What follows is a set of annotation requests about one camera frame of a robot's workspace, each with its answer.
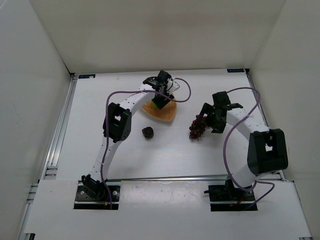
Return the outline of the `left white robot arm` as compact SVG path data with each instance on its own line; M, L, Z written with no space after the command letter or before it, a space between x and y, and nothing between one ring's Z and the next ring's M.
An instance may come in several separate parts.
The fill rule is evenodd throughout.
M92 200L103 201L109 195L110 190L106 187L109 167L117 148L130 135L132 116L150 100L155 100L155 105L162 109L174 99L173 92L179 87L171 77L166 80L149 77L137 91L126 91L131 95L122 102L113 103L107 98L102 144L92 169L81 177L85 192Z

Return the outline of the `red fake grape bunch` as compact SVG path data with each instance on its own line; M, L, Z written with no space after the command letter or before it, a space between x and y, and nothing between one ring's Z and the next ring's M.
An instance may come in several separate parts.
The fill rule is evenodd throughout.
M206 115L196 115L195 120L192 121L189 127L189 138L191 140L199 140L200 137L204 134L206 129L208 128L208 124L206 122Z

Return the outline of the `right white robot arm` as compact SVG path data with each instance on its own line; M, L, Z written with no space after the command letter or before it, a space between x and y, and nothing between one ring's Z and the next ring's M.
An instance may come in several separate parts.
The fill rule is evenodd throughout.
M222 150L222 157L228 177L225 188L230 194L238 191L249 193L261 176L285 170L288 154L284 132L271 129L256 121L239 103L231 103L228 92L221 91L212 95L213 104L204 103L192 125L193 132L199 137L204 127L211 128L212 133L222 134L226 125L237 130L248 141L246 164L232 173L228 166L227 144L231 133L228 132Z

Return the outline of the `green fake apple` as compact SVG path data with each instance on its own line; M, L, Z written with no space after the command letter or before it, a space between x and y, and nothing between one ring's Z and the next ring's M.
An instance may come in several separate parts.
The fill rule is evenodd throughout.
M160 110L160 107L159 107L153 100L151 100L151 105L152 105L155 109L159 109L159 110Z

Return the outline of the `dark purple fake fruit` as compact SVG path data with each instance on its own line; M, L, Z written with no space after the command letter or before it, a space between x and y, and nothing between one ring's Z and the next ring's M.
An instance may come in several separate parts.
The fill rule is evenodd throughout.
M154 130L150 126L143 128L141 132L145 139L152 139L154 137Z

